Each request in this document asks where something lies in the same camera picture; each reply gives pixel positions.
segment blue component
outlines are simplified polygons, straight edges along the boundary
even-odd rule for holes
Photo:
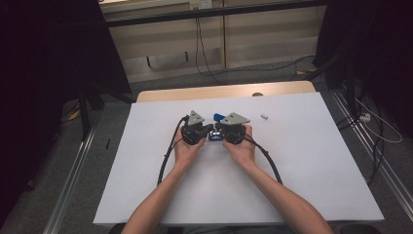
[[[223,119],[225,119],[225,116],[223,116],[223,115],[216,114],[216,113],[213,115],[213,120],[218,122],[218,123],[219,123],[219,121],[221,121]]]
[[[224,136],[221,134],[221,132],[212,130],[208,133],[207,138],[210,141],[219,141],[219,140],[224,139]]]

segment table surface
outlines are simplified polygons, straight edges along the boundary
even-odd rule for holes
[[[310,81],[291,81],[278,83],[144,91],[139,94],[137,101],[144,102],[203,98],[251,97],[255,93],[260,93],[263,96],[275,96],[314,93],[315,91],[316,89]]]
[[[300,91],[306,94],[284,95]],[[264,97],[251,98],[254,93]],[[176,120],[191,108],[196,108],[206,123],[213,122],[213,113],[235,111],[247,116],[254,138],[271,152],[286,186],[311,202],[327,220],[383,219],[322,97],[309,82],[150,91],[141,93],[138,100],[131,107],[96,224],[126,221],[156,187],[163,161],[157,155],[165,154],[162,142],[170,141]],[[259,117],[261,111],[270,118]],[[151,131],[142,131],[145,126],[151,126]],[[166,174],[173,159],[171,155]],[[256,157],[256,161],[272,175],[264,157]],[[274,222],[282,222],[277,211],[234,165],[221,143],[213,141],[200,151],[161,221],[165,225]]]

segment human hand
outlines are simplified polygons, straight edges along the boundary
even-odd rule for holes
[[[245,136],[252,137],[252,127],[250,125],[245,126]],[[223,140],[223,145],[230,152],[235,163],[242,169],[246,169],[255,165],[255,145],[243,140],[239,144],[232,144],[227,140]]]
[[[200,142],[195,145],[189,145],[182,139],[181,128],[176,132],[174,139],[175,166],[186,171],[194,164],[198,156],[198,151],[204,146],[206,138],[203,137]]]

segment white paper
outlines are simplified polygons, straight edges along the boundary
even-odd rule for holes
[[[254,139],[269,151],[283,184],[313,204],[325,219],[384,219],[320,94],[314,93],[133,104],[94,223],[126,222],[155,189],[177,122],[191,110],[206,119],[205,125],[214,123],[215,113],[236,112],[248,118]],[[255,155],[259,167],[275,177],[258,149]],[[164,177],[173,163],[172,152]],[[206,142],[161,221],[276,222],[282,222],[278,212],[219,141]]]

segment forearm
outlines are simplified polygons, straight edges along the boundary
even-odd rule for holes
[[[269,177],[256,165],[244,170],[296,233],[332,233],[321,214],[305,199]]]
[[[175,165],[164,181],[135,209],[122,233],[154,233],[185,171],[184,167]]]

